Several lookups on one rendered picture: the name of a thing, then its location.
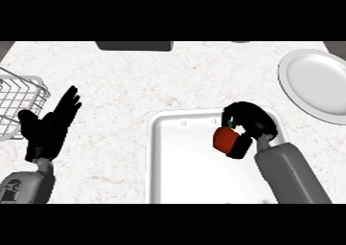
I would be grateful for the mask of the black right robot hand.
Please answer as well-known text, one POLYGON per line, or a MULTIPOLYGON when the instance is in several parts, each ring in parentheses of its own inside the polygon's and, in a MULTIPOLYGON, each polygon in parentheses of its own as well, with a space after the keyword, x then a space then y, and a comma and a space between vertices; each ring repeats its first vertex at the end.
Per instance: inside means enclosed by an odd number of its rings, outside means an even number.
POLYGON ((251 102, 233 102, 222 113, 222 125, 236 128, 241 126, 245 132, 236 137, 233 146, 226 156, 242 159, 254 140, 263 135, 272 141, 278 135, 276 124, 263 108, 251 102))

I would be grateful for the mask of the red bell pepper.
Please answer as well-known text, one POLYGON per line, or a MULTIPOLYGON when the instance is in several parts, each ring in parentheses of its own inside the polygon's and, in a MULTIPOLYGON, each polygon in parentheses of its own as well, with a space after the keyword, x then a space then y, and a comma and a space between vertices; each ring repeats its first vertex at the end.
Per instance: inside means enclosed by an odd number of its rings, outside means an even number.
POLYGON ((216 129, 213 134, 213 147, 223 153, 230 153, 239 134, 233 130, 233 124, 227 122, 226 126, 216 129))

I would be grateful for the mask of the white round plate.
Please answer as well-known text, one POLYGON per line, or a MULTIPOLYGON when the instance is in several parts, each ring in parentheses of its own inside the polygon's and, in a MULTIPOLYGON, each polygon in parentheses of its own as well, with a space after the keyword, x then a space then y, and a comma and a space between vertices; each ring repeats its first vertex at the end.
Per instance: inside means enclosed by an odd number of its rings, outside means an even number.
POLYGON ((287 97, 318 120, 346 125, 346 61, 315 49, 294 50, 278 64, 287 97))

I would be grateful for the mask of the dark grey appliance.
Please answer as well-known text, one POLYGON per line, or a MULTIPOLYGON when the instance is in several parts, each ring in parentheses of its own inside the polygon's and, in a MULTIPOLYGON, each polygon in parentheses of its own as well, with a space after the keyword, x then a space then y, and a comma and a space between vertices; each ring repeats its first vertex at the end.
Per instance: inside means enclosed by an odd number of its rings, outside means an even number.
POLYGON ((97 41, 103 51, 157 51, 168 52, 173 49, 171 41, 97 41))

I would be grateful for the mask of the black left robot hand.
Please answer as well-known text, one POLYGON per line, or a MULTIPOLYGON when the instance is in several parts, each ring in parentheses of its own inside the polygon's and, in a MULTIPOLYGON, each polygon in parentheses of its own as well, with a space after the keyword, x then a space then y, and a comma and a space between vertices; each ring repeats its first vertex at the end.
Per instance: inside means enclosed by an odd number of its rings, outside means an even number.
POLYGON ((25 161, 32 163, 37 159, 53 160, 62 149, 68 128, 81 107, 78 88, 71 86, 55 107, 40 119, 31 110, 18 112, 21 134, 28 141, 25 161))

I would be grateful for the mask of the white rectangular tray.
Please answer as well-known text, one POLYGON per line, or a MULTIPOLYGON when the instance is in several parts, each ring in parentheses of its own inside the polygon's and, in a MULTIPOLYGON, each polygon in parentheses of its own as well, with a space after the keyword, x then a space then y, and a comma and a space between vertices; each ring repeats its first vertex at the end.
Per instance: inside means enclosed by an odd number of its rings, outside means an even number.
POLYGON ((161 204, 273 204, 251 146, 235 160, 213 148, 220 109, 164 111, 148 126, 145 201, 161 204))

